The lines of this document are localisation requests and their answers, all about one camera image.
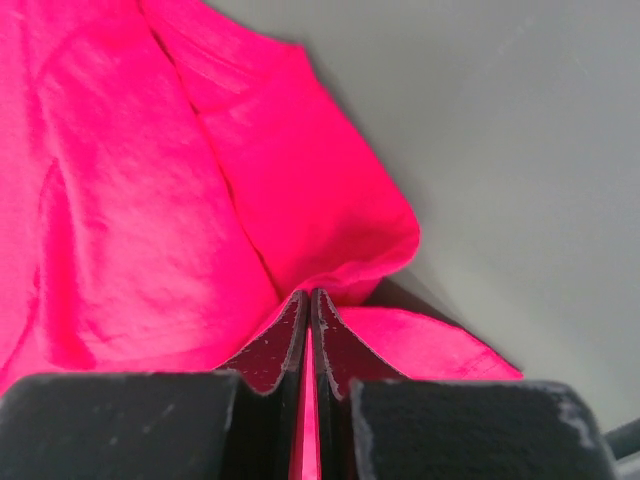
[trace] black object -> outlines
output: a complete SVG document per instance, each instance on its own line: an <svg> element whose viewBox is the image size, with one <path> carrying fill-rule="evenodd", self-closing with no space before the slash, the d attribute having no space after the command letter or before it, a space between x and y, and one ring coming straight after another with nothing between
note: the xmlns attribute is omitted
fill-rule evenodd
<svg viewBox="0 0 640 480"><path fill-rule="evenodd" d="M0 405L0 479L288 478L307 309L295 293L219 372L23 379Z"/></svg>
<svg viewBox="0 0 640 480"><path fill-rule="evenodd" d="M640 418L612 430L606 438L617 460L640 452Z"/></svg>
<svg viewBox="0 0 640 480"><path fill-rule="evenodd" d="M18 382L0 400L0 480L299 478L309 318L323 480L615 478L568 387L410 381L316 290L216 372Z"/></svg>

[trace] pink t-shirt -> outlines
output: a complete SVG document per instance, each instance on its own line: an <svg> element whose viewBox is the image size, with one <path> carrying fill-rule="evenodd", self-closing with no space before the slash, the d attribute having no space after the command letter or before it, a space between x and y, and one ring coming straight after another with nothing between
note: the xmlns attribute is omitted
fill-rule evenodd
<svg viewBox="0 0 640 480"><path fill-rule="evenodd" d="M215 368L315 286L414 378L521 377L462 330L358 306L419 226L301 46L198 0L5 3L0 392Z"/></svg>

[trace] gray background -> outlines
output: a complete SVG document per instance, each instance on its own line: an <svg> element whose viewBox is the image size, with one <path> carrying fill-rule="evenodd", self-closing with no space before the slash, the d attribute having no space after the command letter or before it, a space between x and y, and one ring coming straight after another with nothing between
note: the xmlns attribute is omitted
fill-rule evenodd
<svg viewBox="0 0 640 480"><path fill-rule="evenodd" d="M309 47L424 230L398 279L640 416L638 0L212 0Z"/></svg>

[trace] pink cloth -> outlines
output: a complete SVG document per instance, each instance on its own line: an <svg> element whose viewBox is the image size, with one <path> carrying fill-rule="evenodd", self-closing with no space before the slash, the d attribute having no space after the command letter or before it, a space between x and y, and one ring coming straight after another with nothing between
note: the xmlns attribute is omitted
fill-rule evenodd
<svg viewBox="0 0 640 480"><path fill-rule="evenodd" d="M419 228L302 47L198 0L7 0L0 36L0 392L214 368L314 286L413 377L520 378L461 330L357 307Z"/></svg>

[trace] pink fabric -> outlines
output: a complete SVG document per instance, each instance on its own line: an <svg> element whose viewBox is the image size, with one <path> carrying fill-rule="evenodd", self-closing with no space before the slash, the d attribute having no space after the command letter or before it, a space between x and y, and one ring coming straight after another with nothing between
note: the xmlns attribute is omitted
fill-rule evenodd
<svg viewBox="0 0 640 480"><path fill-rule="evenodd" d="M214 368L314 286L410 376L520 378L461 330L357 307L419 228L302 47L197 0L5 5L0 392Z"/></svg>

